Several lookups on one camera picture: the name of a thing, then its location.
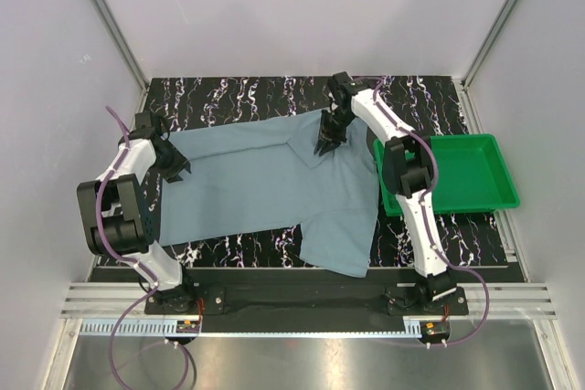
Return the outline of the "blue-grey t shirt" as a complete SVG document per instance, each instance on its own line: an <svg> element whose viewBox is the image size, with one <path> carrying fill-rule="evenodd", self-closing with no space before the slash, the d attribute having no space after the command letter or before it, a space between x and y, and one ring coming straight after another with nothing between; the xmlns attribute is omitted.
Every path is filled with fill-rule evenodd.
<svg viewBox="0 0 585 390"><path fill-rule="evenodd" d="M191 170L164 184L159 242L173 244L300 226L302 261L363 278L378 218L378 174L367 126L318 155L321 114L176 132Z"/></svg>

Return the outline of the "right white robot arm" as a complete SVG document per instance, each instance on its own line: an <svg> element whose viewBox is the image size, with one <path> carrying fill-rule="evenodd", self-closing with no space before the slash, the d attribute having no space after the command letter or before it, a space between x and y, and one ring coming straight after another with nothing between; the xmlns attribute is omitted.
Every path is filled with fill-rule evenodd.
<svg viewBox="0 0 585 390"><path fill-rule="evenodd" d="M358 118L382 143L381 186L395 196L410 234L415 271L420 279L391 305L413 306L432 314L456 291L451 265L434 223L432 192L438 165L431 140L421 137L378 95L380 79L353 78L346 72L329 77L329 107L322 111L314 153L321 156L346 142L346 130Z"/></svg>

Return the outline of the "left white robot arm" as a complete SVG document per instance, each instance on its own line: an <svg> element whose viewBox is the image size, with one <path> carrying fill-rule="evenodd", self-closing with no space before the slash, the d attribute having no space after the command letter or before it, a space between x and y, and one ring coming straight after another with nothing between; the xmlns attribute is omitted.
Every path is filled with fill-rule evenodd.
<svg viewBox="0 0 585 390"><path fill-rule="evenodd" d="M164 118L137 113L134 129L119 123L118 152L96 179L77 187L84 235L90 252L110 256L148 282L148 299L165 311L186 313L197 304L195 282L155 237L154 220L141 189L154 171L167 183L191 171L187 158L170 142Z"/></svg>

